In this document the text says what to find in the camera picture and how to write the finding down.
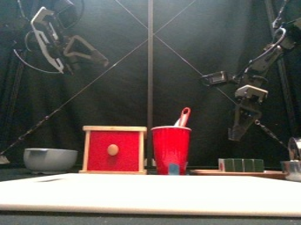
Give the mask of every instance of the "gray bowl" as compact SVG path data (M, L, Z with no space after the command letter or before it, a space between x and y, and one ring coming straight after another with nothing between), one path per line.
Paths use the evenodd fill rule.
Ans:
M301 161L283 161L280 163L287 180L301 182Z
M75 165L78 151L68 149L24 149L24 166L32 173L58 174Z

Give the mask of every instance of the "wooden tray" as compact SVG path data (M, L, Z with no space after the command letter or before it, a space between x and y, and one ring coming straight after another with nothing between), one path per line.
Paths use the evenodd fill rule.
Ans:
M201 176L252 176L258 178L287 179L287 174L283 171L224 172L220 170L192 170L190 174Z

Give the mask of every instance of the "green block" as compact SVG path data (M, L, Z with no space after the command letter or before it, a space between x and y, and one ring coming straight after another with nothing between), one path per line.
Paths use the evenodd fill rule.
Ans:
M253 159L244 159L244 172L254 172L254 161Z
M265 164L262 159L254 159L254 172L264 172Z
M218 159L218 168L224 172L234 172L234 164L232 158L220 158Z
M244 172L244 163L242 163L242 159L241 158L234 158L233 159L234 162L234 171L236 172Z

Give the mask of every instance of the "round knob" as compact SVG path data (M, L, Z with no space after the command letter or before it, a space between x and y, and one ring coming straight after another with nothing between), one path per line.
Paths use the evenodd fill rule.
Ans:
M107 151L109 151L109 155L110 156L117 156L118 155L118 152L119 152L119 148L118 148L118 146L115 144L111 144L109 146Z

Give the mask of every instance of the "black curtain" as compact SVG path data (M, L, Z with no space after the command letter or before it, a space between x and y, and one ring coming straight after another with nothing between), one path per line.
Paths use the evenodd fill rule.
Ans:
M73 2L81 10L82 1ZM74 75L46 74L24 67L10 126L3 128L7 135L2 148L54 110L60 110L7 152L14 163L23 163L24 148L59 148L79 150L81 164L83 126L147 126L149 3L145 0L83 2L83 17L71 33L95 46L110 65L105 68L82 63ZM273 1L276 11L281 3ZM38 1L36 9L42 5L51 7L48 1ZM287 19L300 17L300 7L299 1L291 1ZM272 41L266 1L155 0L153 19L153 126L173 125L182 108L189 106L190 166L217 167L221 157L245 157L261 158L268 168L279 168L288 152L260 126L250 127L240 142L229 140L234 110L229 99L234 99L236 85L225 84L217 90L200 81L201 76L221 70L236 75L262 53ZM301 98L299 56L300 49L285 56L296 127ZM2 87L7 92L12 91L16 79L16 67L8 67L8 61L15 61L12 47L2 47L2 57ZM36 68L54 71L39 51L26 51L24 58ZM265 88L268 100L261 107L261 123L287 143L292 128L277 65L268 72ZM2 103L7 105L3 93ZM8 112L3 107L2 110L4 121Z

